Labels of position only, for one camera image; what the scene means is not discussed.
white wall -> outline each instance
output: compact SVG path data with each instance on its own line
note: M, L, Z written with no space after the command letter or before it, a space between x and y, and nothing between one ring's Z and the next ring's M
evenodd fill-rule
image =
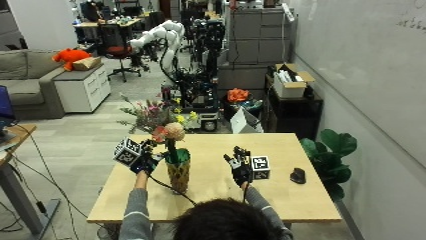
M78 37L69 0L9 1L30 49L74 48Z
M344 184L344 203L365 239L425 240L425 167L412 159L325 79L300 59L296 62L315 75L315 89L325 100L320 131L331 128L351 133L359 139L359 150L344 159L353 170L353 177Z
M18 25L13 16L13 13L0 13L0 51L10 50L6 44L14 44L18 47L22 46L19 39L23 37Z

potted plant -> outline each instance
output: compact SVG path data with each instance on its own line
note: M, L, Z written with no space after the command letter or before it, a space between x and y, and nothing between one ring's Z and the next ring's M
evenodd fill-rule
M349 165L343 163L343 157L357 149L357 139L349 133L336 133L325 129L320 133L321 141L304 138L302 144L320 179L335 202L345 197L341 183L351 179Z

whiteboard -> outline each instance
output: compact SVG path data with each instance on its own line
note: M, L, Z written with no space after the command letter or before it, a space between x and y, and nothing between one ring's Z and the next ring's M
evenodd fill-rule
M298 56L426 166L426 0L292 0L291 7Z

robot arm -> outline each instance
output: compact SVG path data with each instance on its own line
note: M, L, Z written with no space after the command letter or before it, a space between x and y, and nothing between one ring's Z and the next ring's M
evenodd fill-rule
M162 65L167 73L172 72L172 60L176 51L182 46L182 41L186 33L186 28L182 23L175 23L171 20L162 23L158 27L143 33L140 39L131 40L132 49L138 52L148 43L155 40L166 39L168 41L168 50L162 59Z

couch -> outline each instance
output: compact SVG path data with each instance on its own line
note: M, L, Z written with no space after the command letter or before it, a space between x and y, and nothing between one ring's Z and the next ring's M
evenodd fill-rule
M0 51L0 85L9 88L18 120L59 119L66 112L54 78L65 72L54 51Z

